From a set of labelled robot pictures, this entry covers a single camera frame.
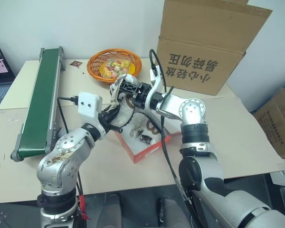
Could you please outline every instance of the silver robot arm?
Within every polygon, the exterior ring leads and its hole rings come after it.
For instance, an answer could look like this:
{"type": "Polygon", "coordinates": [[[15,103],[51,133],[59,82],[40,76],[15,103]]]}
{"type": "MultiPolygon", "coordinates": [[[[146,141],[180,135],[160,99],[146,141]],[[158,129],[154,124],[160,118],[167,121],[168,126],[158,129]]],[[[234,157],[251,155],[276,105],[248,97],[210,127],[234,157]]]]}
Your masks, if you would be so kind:
{"type": "Polygon", "coordinates": [[[76,198],[78,170],[97,140],[103,139],[109,130],[121,131],[109,124],[118,113],[118,106],[109,112],[101,108],[100,96],[81,92],[78,114],[83,126],[62,136],[38,165],[41,195],[37,202],[42,228],[82,227],[84,211],[80,211],[76,198]]]}
{"type": "Polygon", "coordinates": [[[191,204],[193,195],[211,212],[223,228],[285,228],[285,216],[242,190],[224,185],[223,171],[208,136],[205,105],[199,99],[183,99],[161,93],[159,67],[151,70],[153,87],[141,83],[129,92],[129,85],[119,86],[132,97],[132,103],[149,114],[151,110],[170,119],[181,120],[183,159],[179,165],[180,181],[191,204]]]}

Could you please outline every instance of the orange basket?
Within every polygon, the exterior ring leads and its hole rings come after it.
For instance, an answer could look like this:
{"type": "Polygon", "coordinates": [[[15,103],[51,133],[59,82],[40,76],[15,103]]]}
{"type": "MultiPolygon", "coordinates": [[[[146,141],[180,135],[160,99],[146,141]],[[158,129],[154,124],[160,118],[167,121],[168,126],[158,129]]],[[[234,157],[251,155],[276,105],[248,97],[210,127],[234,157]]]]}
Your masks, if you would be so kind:
{"type": "Polygon", "coordinates": [[[107,84],[112,84],[116,81],[116,78],[103,78],[100,74],[100,66],[111,58],[129,58],[131,63],[135,66],[135,71],[132,74],[137,76],[142,70],[142,61],[140,58],[133,52],[125,49],[107,49],[103,50],[96,55],[92,56],[88,61],[86,68],[90,76],[95,78],[98,81],[105,82],[107,84]]]}

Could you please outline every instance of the white wall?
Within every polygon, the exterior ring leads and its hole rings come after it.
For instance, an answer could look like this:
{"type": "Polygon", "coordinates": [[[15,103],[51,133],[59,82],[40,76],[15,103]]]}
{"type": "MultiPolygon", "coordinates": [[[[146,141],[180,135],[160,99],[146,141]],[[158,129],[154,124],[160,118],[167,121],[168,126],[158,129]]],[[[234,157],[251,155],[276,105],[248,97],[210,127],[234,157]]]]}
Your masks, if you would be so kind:
{"type": "Polygon", "coordinates": [[[250,111],[285,86],[285,0],[250,0],[248,3],[273,10],[228,80],[250,111]]]}
{"type": "Polygon", "coordinates": [[[65,58],[107,48],[146,57],[156,48],[163,0],[0,0],[0,47],[17,73],[40,48],[62,46],[65,58]]]}
{"type": "MultiPolygon", "coordinates": [[[[285,85],[285,0],[249,4],[274,10],[228,80],[251,110],[285,85]]],[[[163,0],[0,0],[0,47],[15,73],[41,47],[63,46],[69,59],[117,47],[146,57],[157,47],[162,7],[163,0]]]]}

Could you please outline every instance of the conveyor belt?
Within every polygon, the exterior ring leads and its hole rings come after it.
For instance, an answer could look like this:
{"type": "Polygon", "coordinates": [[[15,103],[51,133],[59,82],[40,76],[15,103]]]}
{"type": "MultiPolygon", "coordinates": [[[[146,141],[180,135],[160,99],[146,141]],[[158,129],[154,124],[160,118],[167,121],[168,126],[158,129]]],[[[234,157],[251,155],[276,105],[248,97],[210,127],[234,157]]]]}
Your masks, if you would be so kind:
{"type": "Polygon", "coordinates": [[[26,157],[51,152],[56,143],[56,99],[58,92],[62,47],[41,49],[39,68],[27,118],[17,137],[11,159],[16,162],[26,157]]]}

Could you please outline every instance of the table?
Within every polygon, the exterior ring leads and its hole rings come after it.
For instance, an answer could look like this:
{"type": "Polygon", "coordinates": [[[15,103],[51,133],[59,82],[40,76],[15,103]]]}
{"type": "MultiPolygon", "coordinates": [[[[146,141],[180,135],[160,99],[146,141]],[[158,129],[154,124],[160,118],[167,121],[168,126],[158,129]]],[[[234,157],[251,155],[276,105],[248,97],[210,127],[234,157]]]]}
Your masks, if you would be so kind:
{"type": "MultiPolygon", "coordinates": [[[[92,79],[85,66],[76,68],[70,66],[70,62],[72,60],[66,61],[66,71],[61,74],[59,95],[72,96],[79,91],[97,92],[103,96],[104,104],[107,103],[110,97],[106,95],[108,86],[92,79]]],[[[26,158],[22,162],[14,162],[9,158],[26,117],[28,94],[32,91],[37,63],[25,63],[0,105],[0,202],[35,200],[40,194],[36,168],[42,156],[26,158]]],[[[148,60],[143,59],[142,65],[138,78],[148,82],[148,60]]],[[[227,84],[217,96],[178,89],[173,93],[187,98],[201,98],[205,102],[210,140],[216,148],[225,178],[285,169],[283,160],[276,154],[257,121],[227,84]]],[[[76,106],[64,103],[63,111],[70,129],[81,126],[76,106]]],[[[176,172],[181,161],[180,144],[179,135],[174,136],[167,145],[176,172]]],[[[85,194],[174,183],[161,150],[133,164],[113,132],[104,140],[96,142],[80,172],[85,194]]]]}

